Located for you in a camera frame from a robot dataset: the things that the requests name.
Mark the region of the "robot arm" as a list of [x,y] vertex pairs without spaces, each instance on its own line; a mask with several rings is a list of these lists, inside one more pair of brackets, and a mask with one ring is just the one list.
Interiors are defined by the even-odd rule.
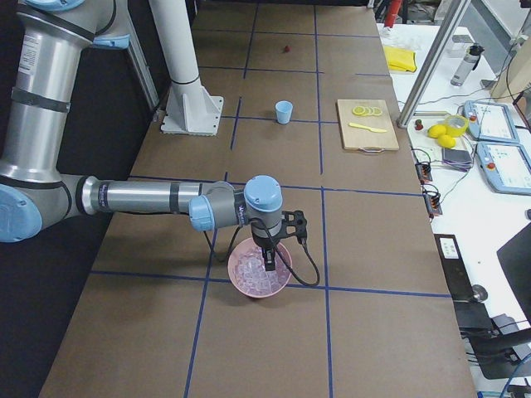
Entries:
[[1,157],[2,242],[83,214],[186,214],[198,231],[249,226],[265,269],[275,269],[287,220],[273,177],[253,177],[239,190],[226,182],[121,182],[57,171],[81,52],[129,46],[127,2],[21,1],[17,15],[25,36]]

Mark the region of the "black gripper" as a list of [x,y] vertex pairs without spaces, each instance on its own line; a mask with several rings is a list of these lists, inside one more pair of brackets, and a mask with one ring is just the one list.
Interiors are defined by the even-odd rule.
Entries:
[[280,228],[251,227],[252,238],[262,248],[265,271],[275,271],[275,244],[280,239]]

